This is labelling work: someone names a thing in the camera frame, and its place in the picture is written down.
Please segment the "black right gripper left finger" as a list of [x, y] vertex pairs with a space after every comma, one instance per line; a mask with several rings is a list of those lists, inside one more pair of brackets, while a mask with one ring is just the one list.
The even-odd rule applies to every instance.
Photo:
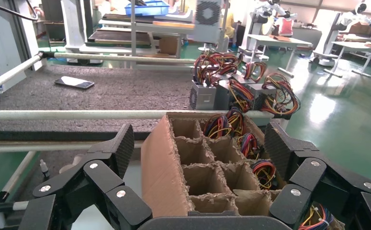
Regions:
[[138, 229], [152, 211], [123, 181], [133, 151], [133, 127], [125, 124], [113, 139], [92, 145], [77, 165], [38, 185], [19, 229], [68, 230], [90, 206], [115, 230]]

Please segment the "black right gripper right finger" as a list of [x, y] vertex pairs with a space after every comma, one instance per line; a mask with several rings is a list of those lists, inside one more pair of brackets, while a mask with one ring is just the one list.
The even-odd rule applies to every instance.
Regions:
[[293, 230], [318, 203], [348, 230], [371, 230], [371, 179], [332, 162], [313, 143], [290, 137], [274, 122], [264, 149], [286, 182], [270, 215]]

